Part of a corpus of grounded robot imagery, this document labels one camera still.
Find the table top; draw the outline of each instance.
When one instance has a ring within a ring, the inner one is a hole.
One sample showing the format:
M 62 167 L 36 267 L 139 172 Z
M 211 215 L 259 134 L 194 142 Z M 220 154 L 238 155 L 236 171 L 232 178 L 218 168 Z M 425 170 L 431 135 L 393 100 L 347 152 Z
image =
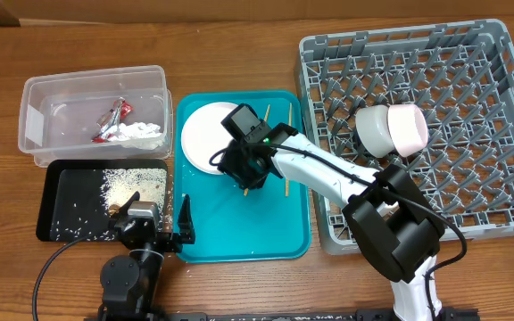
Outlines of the table top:
M 186 95 L 286 89 L 296 93 L 301 38 L 476 17 L 328 21 L 174 23 L 0 29 L 0 320 L 31 319 L 31 294 L 46 260 L 61 245 L 42 243 L 35 226 L 45 169 L 17 147 L 21 93 L 34 76 L 155 64 L 166 71 L 173 105 Z M 514 43 L 514 16 L 502 18 Z M 173 171 L 173 159 L 167 160 Z M 208 314 L 345 312 L 391 308 L 389 282 L 361 255 L 330 256 L 312 244 L 300 259 L 191 265 L 171 255 L 156 303 L 168 312 Z M 443 243 L 439 259 L 460 250 Z M 49 268 L 39 291 L 42 320 L 92 317 L 101 303 L 104 262 L 120 243 L 84 243 Z M 468 256 L 436 274 L 444 306 L 478 308 L 484 320 L 514 319 L 514 237 L 474 241 Z

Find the black tray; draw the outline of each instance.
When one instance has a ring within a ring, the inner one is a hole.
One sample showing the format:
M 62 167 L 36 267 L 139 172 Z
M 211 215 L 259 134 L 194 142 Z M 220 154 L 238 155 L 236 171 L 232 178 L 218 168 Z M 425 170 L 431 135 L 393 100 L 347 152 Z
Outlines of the black tray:
M 61 177 L 64 170 L 69 171 L 68 177 Z M 100 186 L 104 183 L 103 169 L 165 169 L 166 185 L 161 190 L 164 193 L 166 205 L 166 190 L 168 187 L 168 166 L 163 160 L 156 159 L 125 159 L 125 160 L 55 160 L 46 170 L 45 188 L 37 220 L 37 238 L 40 241 L 71 242 L 75 240 L 73 233 L 65 228 L 77 230 L 81 228 L 79 237 L 105 229 L 108 215 L 103 207 Z M 55 204 L 73 204 L 76 209 L 65 210 L 63 206 L 56 208 Z M 114 241 L 111 234 L 90 241 Z

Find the grid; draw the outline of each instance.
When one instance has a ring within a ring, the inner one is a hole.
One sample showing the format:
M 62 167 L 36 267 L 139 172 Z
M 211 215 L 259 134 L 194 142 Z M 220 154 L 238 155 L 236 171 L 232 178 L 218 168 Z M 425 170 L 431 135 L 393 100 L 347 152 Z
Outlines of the grid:
M 504 26 L 501 36 L 493 31 L 498 26 L 470 21 L 305 38 L 307 134 L 356 164 L 408 170 L 464 233 L 513 226 L 514 49 Z M 371 157 L 355 135 L 356 111 L 408 102 L 426 117 L 427 148 L 409 158 Z M 324 210 L 333 238 L 353 243 L 340 209 L 331 203 Z

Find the teal tray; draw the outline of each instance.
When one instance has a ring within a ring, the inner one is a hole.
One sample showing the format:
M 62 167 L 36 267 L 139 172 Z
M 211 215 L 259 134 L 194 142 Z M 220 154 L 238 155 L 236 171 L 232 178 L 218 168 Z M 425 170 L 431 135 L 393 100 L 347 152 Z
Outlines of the teal tray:
M 303 131 L 301 107 L 297 98 L 282 90 L 193 94 L 178 105 L 174 172 L 174 230 L 185 194 L 191 197 L 195 244 L 184 245 L 178 255 L 190 263 L 296 259 L 311 245 L 311 217 L 308 188 L 296 182 L 285 197 L 285 179 L 269 175 L 261 189 L 244 191 L 233 178 L 212 175 L 194 167 L 181 148 L 181 131 L 186 119 L 208 103 L 250 104 L 259 117 L 273 128 L 288 122 L 293 104 L 293 127 Z

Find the transparent container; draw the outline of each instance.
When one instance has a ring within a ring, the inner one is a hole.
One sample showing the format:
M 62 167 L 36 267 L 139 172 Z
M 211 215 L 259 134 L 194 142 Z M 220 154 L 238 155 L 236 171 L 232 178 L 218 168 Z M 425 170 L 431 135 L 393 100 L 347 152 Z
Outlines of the transparent container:
M 134 110 L 122 121 L 154 123 L 152 138 L 92 143 L 96 122 L 124 98 Z M 170 91 L 160 66 L 91 70 L 27 80 L 19 115 L 19 149 L 46 167 L 57 159 L 161 158 L 172 148 Z

